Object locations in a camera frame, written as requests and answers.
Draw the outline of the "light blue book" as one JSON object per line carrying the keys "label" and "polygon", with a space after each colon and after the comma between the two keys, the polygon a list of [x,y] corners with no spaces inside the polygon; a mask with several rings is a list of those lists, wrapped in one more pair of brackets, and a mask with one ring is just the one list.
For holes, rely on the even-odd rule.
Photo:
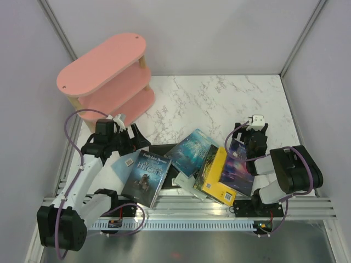
{"label": "light blue book", "polygon": [[112,170],[123,184],[126,183],[139,153],[140,151],[135,151],[133,153],[121,156],[111,165]]}

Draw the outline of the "green secret garden book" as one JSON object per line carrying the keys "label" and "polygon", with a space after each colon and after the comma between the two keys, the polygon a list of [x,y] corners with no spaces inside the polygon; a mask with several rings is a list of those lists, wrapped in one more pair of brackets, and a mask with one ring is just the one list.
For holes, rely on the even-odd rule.
{"label": "green secret garden book", "polygon": [[197,178],[195,180],[194,186],[193,188],[199,191],[202,191],[203,185],[207,179],[207,175],[210,171],[210,168],[212,166],[212,163],[214,161],[214,158],[216,156],[216,153],[218,151],[218,147],[211,145],[207,155],[205,157],[205,160],[202,164],[202,167],[200,168],[198,174],[197,174]]}

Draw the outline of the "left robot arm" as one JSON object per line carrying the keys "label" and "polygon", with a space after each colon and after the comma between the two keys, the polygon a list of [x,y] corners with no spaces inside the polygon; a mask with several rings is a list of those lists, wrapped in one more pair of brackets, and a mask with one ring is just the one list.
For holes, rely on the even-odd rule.
{"label": "left robot arm", "polygon": [[100,119],[95,132],[80,149],[77,174],[67,183],[49,206],[37,212],[41,244],[57,251],[79,251],[88,229],[103,215],[115,216],[123,207],[115,190],[100,188],[89,201],[87,192],[113,152],[120,156],[134,153],[151,143],[141,134],[136,124],[131,125],[134,137],[112,119]]}

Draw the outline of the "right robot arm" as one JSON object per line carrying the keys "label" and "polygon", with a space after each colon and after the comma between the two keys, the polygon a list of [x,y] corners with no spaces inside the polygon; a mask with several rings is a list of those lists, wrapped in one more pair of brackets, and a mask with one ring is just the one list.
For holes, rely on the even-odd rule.
{"label": "right robot arm", "polygon": [[282,202],[308,195],[324,183],[320,168],[303,145],[268,150],[267,129],[266,123],[250,121],[234,126],[232,138],[244,143],[247,171],[252,176],[276,175],[275,181],[254,190],[249,200],[233,203],[238,218],[282,217]]}

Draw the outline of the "teal 20000 Leagues book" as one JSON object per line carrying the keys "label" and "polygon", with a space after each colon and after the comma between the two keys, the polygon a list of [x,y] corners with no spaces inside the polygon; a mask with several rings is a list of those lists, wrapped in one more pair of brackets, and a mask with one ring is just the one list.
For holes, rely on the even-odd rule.
{"label": "teal 20000 Leagues book", "polygon": [[179,144],[169,150],[165,157],[172,165],[188,178],[193,176],[202,166],[211,145],[218,144],[200,129],[195,129]]}

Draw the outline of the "Wuthering Heights dark book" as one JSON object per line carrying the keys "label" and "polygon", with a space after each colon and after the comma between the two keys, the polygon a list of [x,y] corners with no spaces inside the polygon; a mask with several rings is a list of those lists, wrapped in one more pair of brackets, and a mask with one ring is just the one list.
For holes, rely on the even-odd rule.
{"label": "Wuthering Heights dark book", "polygon": [[152,208],[170,166],[169,158],[141,150],[121,195]]}

